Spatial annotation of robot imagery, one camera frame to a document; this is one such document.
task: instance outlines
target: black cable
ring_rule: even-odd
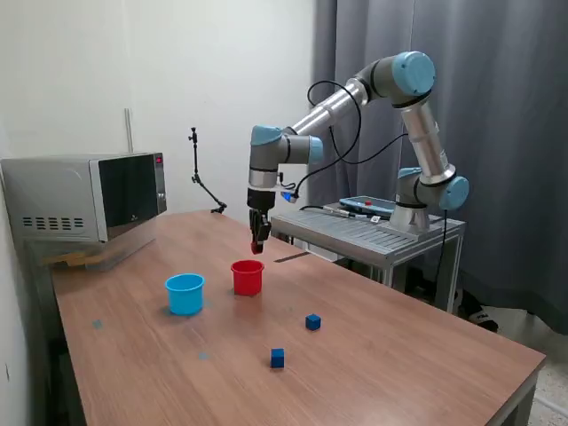
[[[300,210],[306,210],[306,209],[320,209],[323,210],[322,206],[303,206],[300,208]]]
[[[446,244],[446,231],[447,231],[447,210],[444,210],[444,234],[442,237],[442,247],[440,248],[440,258],[438,260],[438,267],[436,268],[436,278],[434,283],[436,288],[438,288],[438,275],[440,274],[440,266],[442,265],[442,257],[444,257],[444,246]]]
[[[310,88],[308,89],[308,93],[307,93],[307,97],[308,97],[308,101],[312,102],[311,100],[311,96],[310,94],[312,93],[312,90],[319,86],[320,84],[323,83],[328,83],[328,84],[333,84],[335,87],[340,87],[342,90],[345,91],[345,93],[347,93],[349,95],[349,97],[351,98],[351,100],[353,101],[353,104],[355,105],[355,107],[357,108],[357,117],[359,119],[359,123],[357,125],[357,133],[355,134],[355,138],[353,139],[353,143],[351,144],[351,146],[347,149],[347,151],[345,151],[345,154],[339,156],[336,160],[332,161],[331,163],[329,163],[327,166],[325,167],[320,167],[319,169],[316,169],[314,171],[311,171],[310,173],[308,173],[307,175],[305,175],[304,177],[302,177],[300,179],[300,182],[298,182],[298,185],[296,186],[296,190],[294,191],[294,196],[296,198],[299,197],[300,194],[300,186],[302,186],[302,183],[305,181],[305,179],[309,178],[310,176],[315,175],[316,173],[320,173],[323,170],[329,169],[331,166],[337,164],[338,162],[340,162],[348,153],[350,153],[353,148],[355,147],[355,145],[357,144],[357,141],[359,140],[359,135],[361,133],[361,108],[359,107],[359,104],[357,103],[357,100],[355,99],[355,97],[353,97],[353,95],[351,95],[351,93],[347,90],[347,88],[345,86],[343,86],[342,84],[338,83],[338,82],[334,82],[332,80],[320,80],[314,84],[312,84],[310,86]]]
[[[334,143],[334,147],[336,148],[335,145],[335,138],[333,137],[333,131],[331,129],[329,129],[329,131],[331,132],[331,140]],[[389,146],[391,146],[392,144],[394,144],[397,140],[399,140],[400,138],[402,138],[403,136],[408,136],[408,133],[401,133],[398,136],[396,136],[391,142],[389,142],[387,145],[383,146],[381,149],[379,149],[376,153],[374,153],[373,155],[371,155],[370,157],[366,158],[365,160],[361,160],[360,162],[348,162],[347,160],[343,159],[344,162],[346,162],[347,164],[363,164],[364,162],[370,162],[371,160],[373,160],[377,155],[379,155],[380,153],[382,153],[385,149],[387,149]]]
[[[313,86],[308,90],[308,102],[310,102],[310,104],[312,104],[312,107],[315,107],[315,102],[312,101],[312,97],[310,96],[310,93],[312,92]],[[377,155],[379,155],[382,151],[384,151],[385,149],[387,149],[389,146],[391,146],[392,144],[394,144],[397,140],[399,140],[400,138],[402,138],[403,136],[408,136],[408,133],[402,133],[401,135],[398,135],[397,137],[395,137],[391,142],[389,142],[387,145],[385,145],[383,148],[381,148],[379,150],[379,152],[371,155],[369,158],[366,158],[365,160],[361,160],[360,162],[350,162],[349,160],[346,160],[344,158],[345,155],[341,155],[339,154],[339,149],[337,148],[337,143],[335,142],[335,134],[334,134],[334,129],[333,127],[329,127],[329,134],[331,135],[331,142],[333,143],[334,146],[334,150],[335,153],[337,154],[338,157],[342,157],[341,160],[342,162],[345,162],[347,164],[351,164],[351,165],[357,165],[357,164],[363,164],[364,162],[369,162],[371,160],[373,160]]]

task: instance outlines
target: wooden table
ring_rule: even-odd
[[[53,274],[89,426],[526,424],[542,354],[276,239],[262,293],[235,296],[246,226],[157,222],[112,271]],[[181,272],[207,280],[194,317],[168,311],[164,281]]]

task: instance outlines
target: blue cup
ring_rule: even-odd
[[[194,315],[203,307],[205,279],[197,273],[181,273],[166,280],[170,311],[176,315]]]

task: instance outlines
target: table leg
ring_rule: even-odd
[[[526,426],[529,424],[529,415],[531,414],[531,407],[533,406],[535,389],[536,385],[521,399],[518,406],[509,414],[507,420],[503,422],[503,426]]]
[[[434,302],[437,308],[446,312],[451,312],[454,307],[454,293],[458,279],[461,252],[461,236],[446,241],[436,286],[436,300]]]
[[[394,267],[389,265],[383,269],[383,279],[382,283],[388,288],[392,288],[392,275],[394,273]]]
[[[406,289],[406,273],[408,271],[408,263],[397,265],[392,272],[392,288],[404,293]]]

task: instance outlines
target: metal stand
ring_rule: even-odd
[[[393,232],[388,222],[338,217],[320,210],[293,211],[272,217],[272,229],[315,246],[373,266],[371,278],[387,287],[404,291],[406,263],[442,244],[444,223],[430,217],[430,229],[413,237]],[[446,245],[435,305],[451,312],[462,252],[465,223],[447,219]]]
[[[196,131],[196,128],[192,127],[192,136],[187,137],[190,141],[193,141],[193,165],[194,165],[194,169],[193,169],[192,182],[194,182],[195,184],[198,184],[201,188],[203,188],[205,190],[205,192],[208,193],[209,196],[213,199],[213,201],[216,202],[217,205],[219,206],[216,209],[211,209],[211,213],[223,214],[223,211],[227,208],[227,205],[224,202],[220,201],[215,195],[213,195],[213,193],[209,189],[207,189],[205,184],[201,181],[201,178],[199,176],[199,172],[197,171],[197,133],[195,131]]]

